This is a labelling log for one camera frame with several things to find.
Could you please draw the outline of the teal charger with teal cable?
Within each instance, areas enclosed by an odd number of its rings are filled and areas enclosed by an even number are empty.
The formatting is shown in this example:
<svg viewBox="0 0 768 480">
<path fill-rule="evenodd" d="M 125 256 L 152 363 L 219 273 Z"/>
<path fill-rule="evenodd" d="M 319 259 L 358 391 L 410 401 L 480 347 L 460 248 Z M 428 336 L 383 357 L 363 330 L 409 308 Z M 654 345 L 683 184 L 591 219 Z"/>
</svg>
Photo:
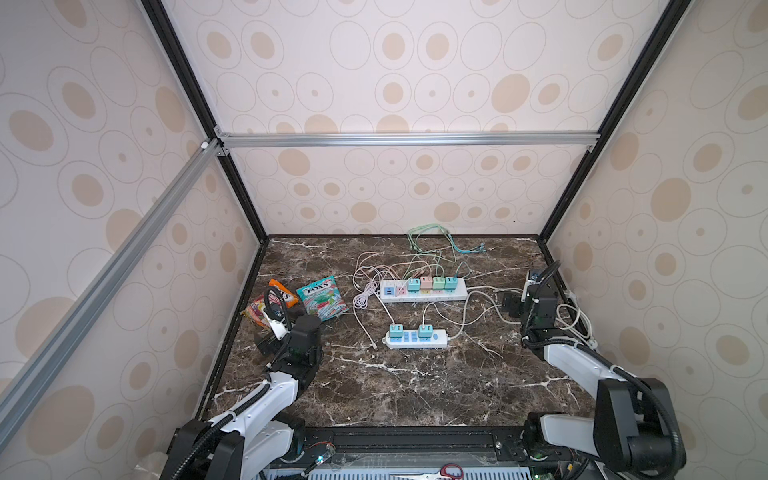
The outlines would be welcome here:
<svg viewBox="0 0 768 480">
<path fill-rule="evenodd" d="M 455 291 L 458 288 L 458 278 L 456 276 L 450 276 L 444 278 L 445 291 Z"/>
</svg>

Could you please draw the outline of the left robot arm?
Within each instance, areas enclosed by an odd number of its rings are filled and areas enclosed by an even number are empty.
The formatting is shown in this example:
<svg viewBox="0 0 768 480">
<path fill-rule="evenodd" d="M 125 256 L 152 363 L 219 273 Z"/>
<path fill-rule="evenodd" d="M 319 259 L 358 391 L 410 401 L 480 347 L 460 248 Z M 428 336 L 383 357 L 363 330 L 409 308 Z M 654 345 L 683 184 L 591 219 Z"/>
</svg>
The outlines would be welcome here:
<svg viewBox="0 0 768 480">
<path fill-rule="evenodd" d="M 266 318 L 286 330 L 264 380 L 225 413 L 181 427 L 162 479 L 256 479 L 274 460 L 301 453 L 304 421 L 282 412 L 307 390 L 319 370 L 322 321 L 298 305 L 288 307 L 275 286 L 267 287 L 263 301 Z"/>
</svg>

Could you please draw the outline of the teal candy bag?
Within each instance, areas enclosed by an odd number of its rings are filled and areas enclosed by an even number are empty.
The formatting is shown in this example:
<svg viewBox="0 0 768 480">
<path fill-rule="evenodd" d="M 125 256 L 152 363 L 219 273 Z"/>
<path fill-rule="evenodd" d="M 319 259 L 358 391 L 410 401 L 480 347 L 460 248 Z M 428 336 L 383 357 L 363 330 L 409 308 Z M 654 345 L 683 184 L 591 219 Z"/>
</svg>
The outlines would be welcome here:
<svg viewBox="0 0 768 480">
<path fill-rule="evenodd" d="M 348 311 L 348 306 L 334 276 L 328 276 L 301 287 L 297 291 L 308 314 L 327 321 Z"/>
</svg>

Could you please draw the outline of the white multicolour power strip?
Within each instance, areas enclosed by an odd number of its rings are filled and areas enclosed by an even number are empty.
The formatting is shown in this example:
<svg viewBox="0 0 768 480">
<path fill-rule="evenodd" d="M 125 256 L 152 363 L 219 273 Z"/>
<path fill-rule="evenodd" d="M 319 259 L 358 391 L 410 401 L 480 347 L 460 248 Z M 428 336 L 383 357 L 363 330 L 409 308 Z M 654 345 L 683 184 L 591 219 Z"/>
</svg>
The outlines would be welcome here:
<svg viewBox="0 0 768 480">
<path fill-rule="evenodd" d="M 458 278 L 458 288 L 455 291 L 431 289 L 408 292 L 407 280 L 383 280 L 379 286 L 379 298 L 384 303 L 429 303 L 463 301 L 468 296 L 468 289 L 463 278 Z"/>
</svg>

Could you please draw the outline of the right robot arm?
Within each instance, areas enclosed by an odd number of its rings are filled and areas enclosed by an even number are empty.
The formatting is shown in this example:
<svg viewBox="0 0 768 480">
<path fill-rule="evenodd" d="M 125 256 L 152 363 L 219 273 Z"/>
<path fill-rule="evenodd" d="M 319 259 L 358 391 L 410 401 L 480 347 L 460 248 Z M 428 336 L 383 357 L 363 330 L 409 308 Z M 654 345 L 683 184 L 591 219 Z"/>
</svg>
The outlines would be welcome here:
<svg viewBox="0 0 768 480">
<path fill-rule="evenodd" d="M 562 325 L 553 262 L 528 272 L 519 295 L 503 308 L 520 322 L 521 344 L 565 373 L 595 401 L 590 418 L 531 413 L 521 435 L 528 452 L 563 447 L 615 473 L 672 479 L 687 462 L 683 436 L 666 385 L 638 377 L 601 355 L 589 327 Z"/>
</svg>

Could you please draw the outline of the teal charger plug small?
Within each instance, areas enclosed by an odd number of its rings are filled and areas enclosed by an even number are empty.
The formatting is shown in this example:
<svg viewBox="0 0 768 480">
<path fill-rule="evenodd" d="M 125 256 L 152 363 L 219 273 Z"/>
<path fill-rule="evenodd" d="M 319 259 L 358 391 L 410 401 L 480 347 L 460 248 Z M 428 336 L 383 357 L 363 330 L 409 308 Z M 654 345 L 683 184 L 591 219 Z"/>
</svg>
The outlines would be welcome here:
<svg viewBox="0 0 768 480">
<path fill-rule="evenodd" d="M 419 339 L 429 339 L 433 336 L 433 326 L 429 324 L 422 324 L 418 327 L 418 338 Z"/>
</svg>

